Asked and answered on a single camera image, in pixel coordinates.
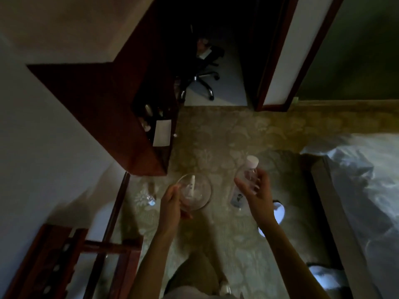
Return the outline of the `person's left hand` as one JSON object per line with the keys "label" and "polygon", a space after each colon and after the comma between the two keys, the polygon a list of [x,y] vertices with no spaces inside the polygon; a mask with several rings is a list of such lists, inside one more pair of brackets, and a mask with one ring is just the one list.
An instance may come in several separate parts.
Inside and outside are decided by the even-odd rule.
{"label": "person's left hand", "polygon": [[161,199],[160,215],[157,231],[162,234],[174,236],[177,233],[179,222],[181,219],[192,219],[191,212],[182,211],[180,203],[170,201],[170,188],[168,187]]}

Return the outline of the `clear glass tumbler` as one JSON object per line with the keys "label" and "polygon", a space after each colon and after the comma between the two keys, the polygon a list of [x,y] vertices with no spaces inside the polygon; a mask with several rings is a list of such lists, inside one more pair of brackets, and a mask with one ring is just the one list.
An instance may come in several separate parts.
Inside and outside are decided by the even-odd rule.
{"label": "clear glass tumbler", "polygon": [[154,206],[156,204],[156,199],[150,193],[148,183],[142,184],[141,189],[134,196],[134,202],[137,206]]}

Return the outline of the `white slipper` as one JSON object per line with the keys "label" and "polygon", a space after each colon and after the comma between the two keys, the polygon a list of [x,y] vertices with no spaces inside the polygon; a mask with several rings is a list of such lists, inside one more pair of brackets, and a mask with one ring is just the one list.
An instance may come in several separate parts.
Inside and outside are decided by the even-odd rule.
{"label": "white slipper", "polygon": [[308,268],[317,282],[325,290],[336,290],[349,287],[349,282],[344,270],[308,265]]}
{"label": "white slipper", "polygon": [[261,223],[258,224],[258,232],[262,237],[265,237],[264,231],[270,227],[280,225],[285,217],[285,207],[278,201],[272,201],[272,208],[267,210],[265,215],[262,216]]}

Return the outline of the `wooden luggage rack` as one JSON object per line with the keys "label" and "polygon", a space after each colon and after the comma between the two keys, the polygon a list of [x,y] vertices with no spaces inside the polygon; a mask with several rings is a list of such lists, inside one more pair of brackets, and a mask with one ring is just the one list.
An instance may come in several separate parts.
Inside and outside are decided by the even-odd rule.
{"label": "wooden luggage rack", "polygon": [[143,236],[122,244],[87,240],[88,229],[43,224],[3,299],[66,299],[67,286],[83,253],[117,254],[118,262],[107,299],[128,299],[136,276]]}

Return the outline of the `white tube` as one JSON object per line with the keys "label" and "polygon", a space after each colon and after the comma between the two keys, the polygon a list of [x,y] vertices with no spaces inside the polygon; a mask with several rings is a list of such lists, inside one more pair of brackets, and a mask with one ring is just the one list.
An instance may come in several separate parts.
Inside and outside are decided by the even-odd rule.
{"label": "white tube", "polygon": [[192,175],[188,185],[186,186],[185,197],[189,200],[194,199],[195,194],[195,175]]}

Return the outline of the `person's right forearm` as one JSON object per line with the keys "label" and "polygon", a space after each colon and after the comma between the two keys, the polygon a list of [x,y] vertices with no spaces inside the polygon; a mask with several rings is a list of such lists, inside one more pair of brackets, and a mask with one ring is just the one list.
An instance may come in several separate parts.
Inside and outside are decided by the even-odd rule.
{"label": "person's right forearm", "polygon": [[276,222],[259,223],[290,299],[330,299],[301,259],[281,226]]}

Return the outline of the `dark wooden cabinet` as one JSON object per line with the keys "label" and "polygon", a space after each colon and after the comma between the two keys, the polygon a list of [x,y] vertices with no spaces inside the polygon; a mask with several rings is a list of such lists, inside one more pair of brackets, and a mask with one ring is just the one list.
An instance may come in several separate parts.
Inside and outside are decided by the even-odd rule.
{"label": "dark wooden cabinet", "polygon": [[[116,59],[109,63],[27,65],[123,169],[136,176],[165,176],[172,150],[153,147],[159,120],[176,129],[178,102],[161,27],[161,0],[149,6]],[[146,119],[149,104],[154,118]]]}

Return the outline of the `person's beige shorts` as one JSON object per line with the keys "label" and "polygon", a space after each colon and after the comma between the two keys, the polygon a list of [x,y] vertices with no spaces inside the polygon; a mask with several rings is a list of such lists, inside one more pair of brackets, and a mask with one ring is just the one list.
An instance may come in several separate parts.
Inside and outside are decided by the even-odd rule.
{"label": "person's beige shorts", "polygon": [[219,296],[221,277],[211,259],[202,251],[192,252],[168,281],[163,298],[183,291],[201,296]]}

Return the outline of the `black office chair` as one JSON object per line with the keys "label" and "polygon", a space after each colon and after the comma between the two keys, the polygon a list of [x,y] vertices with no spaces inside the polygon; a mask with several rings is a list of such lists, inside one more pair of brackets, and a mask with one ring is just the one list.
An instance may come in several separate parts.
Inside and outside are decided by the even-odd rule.
{"label": "black office chair", "polygon": [[187,66],[180,76],[180,95],[178,101],[184,104],[186,101],[187,88],[193,82],[200,83],[207,91],[210,101],[215,100],[213,89],[203,78],[212,76],[216,81],[220,74],[213,70],[207,70],[209,66],[219,66],[216,60],[223,58],[225,50],[219,46],[212,45],[207,39],[200,38],[196,28],[190,25],[190,48]]}

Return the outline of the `clear white-capped plastic bottle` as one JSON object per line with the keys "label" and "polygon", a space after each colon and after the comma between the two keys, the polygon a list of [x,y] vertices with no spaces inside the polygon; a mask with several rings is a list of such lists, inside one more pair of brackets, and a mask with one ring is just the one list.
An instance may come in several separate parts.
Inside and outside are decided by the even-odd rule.
{"label": "clear white-capped plastic bottle", "polygon": [[[256,156],[247,156],[244,164],[237,170],[235,178],[243,181],[248,188],[256,193],[257,190],[257,166],[259,159]],[[235,182],[233,182],[229,203],[232,207],[239,209],[242,212],[249,211],[249,206],[245,195],[239,190]]]}

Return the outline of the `dark wooden door frame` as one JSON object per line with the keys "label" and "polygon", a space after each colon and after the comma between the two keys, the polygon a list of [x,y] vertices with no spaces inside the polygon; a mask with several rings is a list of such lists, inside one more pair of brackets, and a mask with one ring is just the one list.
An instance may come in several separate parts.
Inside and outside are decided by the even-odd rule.
{"label": "dark wooden door frame", "polygon": [[286,112],[344,0],[284,0],[254,110]]}

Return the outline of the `beige bed base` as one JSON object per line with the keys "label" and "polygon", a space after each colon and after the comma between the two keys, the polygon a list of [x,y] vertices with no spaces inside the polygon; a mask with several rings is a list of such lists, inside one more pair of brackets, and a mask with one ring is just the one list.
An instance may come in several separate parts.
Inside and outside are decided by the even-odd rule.
{"label": "beige bed base", "polygon": [[382,299],[333,186],[327,161],[316,158],[310,175],[324,216],[322,226],[328,230],[328,248],[333,250],[333,261],[339,260],[345,271],[353,299]]}

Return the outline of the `person's left forearm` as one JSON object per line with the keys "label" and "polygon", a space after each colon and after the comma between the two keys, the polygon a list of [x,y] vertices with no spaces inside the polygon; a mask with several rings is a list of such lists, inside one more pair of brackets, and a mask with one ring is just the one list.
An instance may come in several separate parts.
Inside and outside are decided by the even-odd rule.
{"label": "person's left forearm", "polygon": [[137,270],[128,299],[159,299],[167,256],[177,230],[158,230]]}

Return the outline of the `clear glass bowl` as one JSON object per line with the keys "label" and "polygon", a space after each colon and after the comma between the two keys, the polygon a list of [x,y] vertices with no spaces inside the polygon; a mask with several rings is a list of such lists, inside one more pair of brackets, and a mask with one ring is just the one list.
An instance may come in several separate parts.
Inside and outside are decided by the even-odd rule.
{"label": "clear glass bowl", "polygon": [[[188,185],[192,175],[195,175],[195,191],[194,199],[189,200],[185,197],[186,186]],[[205,207],[212,196],[212,185],[207,176],[201,173],[189,173],[183,175],[178,181],[180,185],[180,208],[185,212],[197,211]]]}

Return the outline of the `person's right hand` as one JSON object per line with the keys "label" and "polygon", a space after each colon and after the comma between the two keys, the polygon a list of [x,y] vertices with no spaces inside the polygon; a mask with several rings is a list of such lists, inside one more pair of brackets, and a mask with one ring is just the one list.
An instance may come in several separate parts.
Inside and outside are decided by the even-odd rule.
{"label": "person's right hand", "polygon": [[[265,215],[267,210],[272,208],[272,193],[271,193],[271,185],[269,175],[265,170],[258,169],[257,170],[257,190],[256,193],[253,193],[253,199],[247,199],[251,214],[256,221],[257,225],[261,223],[262,216]],[[264,231],[265,236],[267,233],[275,228],[270,227]]]}

